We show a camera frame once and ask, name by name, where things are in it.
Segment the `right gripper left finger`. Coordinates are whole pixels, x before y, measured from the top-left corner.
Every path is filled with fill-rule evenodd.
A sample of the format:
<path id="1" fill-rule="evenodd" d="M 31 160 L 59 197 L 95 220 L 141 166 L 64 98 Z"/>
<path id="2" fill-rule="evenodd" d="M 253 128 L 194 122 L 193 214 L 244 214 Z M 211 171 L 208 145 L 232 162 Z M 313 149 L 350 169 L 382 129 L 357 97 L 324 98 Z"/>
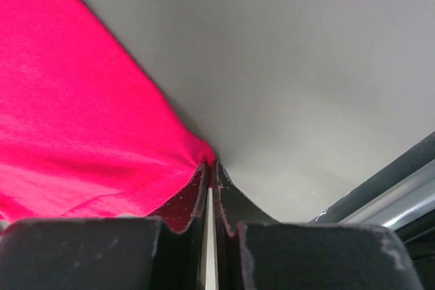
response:
<path id="1" fill-rule="evenodd" d="M 1 233 L 2 289 L 203 289 L 208 168 L 147 217 L 23 219 Z"/>

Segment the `crimson t shirt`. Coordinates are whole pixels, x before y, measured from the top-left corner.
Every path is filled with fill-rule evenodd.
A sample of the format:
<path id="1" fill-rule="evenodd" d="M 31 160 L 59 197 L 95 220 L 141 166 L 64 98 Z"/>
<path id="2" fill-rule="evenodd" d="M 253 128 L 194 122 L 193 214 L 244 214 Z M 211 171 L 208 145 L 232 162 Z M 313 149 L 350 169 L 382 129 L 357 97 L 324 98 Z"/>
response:
<path id="1" fill-rule="evenodd" d="M 1 218 L 144 216 L 210 146 L 81 0 L 1 0 Z"/>

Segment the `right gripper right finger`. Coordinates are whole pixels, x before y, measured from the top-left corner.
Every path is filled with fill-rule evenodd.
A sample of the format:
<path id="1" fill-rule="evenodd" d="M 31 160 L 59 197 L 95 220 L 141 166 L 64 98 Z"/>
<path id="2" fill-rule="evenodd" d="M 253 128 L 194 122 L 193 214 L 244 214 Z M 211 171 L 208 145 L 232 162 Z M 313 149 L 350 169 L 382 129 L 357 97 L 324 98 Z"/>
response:
<path id="1" fill-rule="evenodd" d="M 281 223 L 212 169 L 218 289 L 421 289 L 401 240 L 387 228 Z"/>

